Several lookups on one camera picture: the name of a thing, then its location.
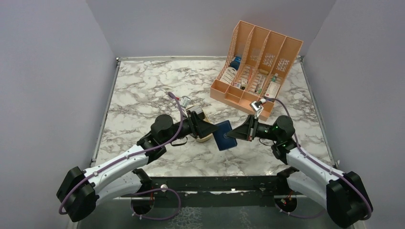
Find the blue leather card holder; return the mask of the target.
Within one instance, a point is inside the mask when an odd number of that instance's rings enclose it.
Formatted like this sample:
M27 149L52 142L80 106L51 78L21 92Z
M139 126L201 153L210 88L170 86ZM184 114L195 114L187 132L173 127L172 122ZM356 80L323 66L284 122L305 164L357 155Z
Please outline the blue leather card holder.
M213 136L219 151L225 151L237 146L237 140L227 135L232 130L229 120L215 124L217 130L213 132Z

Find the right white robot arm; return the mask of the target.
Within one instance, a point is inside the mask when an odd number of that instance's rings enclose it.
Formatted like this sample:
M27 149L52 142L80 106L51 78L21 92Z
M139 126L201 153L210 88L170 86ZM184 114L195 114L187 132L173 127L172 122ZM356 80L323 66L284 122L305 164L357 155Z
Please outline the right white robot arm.
M289 116L279 116L272 125L267 125L249 115L226 136L246 141L255 137L273 141L271 150L275 158L293 168L291 174L276 180L277 191L287 194L293 190L309 197L323 206L339 227L347 228L371 217L372 204L360 176L328 166L306 152L298 143Z

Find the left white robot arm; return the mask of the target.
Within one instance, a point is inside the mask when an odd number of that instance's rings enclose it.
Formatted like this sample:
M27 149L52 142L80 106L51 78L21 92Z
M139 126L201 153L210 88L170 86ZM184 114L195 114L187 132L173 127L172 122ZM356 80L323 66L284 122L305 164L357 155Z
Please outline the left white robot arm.
M102 202L136 193L146 195L150 190L145 173L133 173L166 153L165 146L187 137L204 138L219 128L201 119L196 112L181 116L177 123L168 114L159 115L150 131L126 152L98 166L81 170L71 168L61 183L56 196L61 202L59 213L68 215L72 222L89 216Z

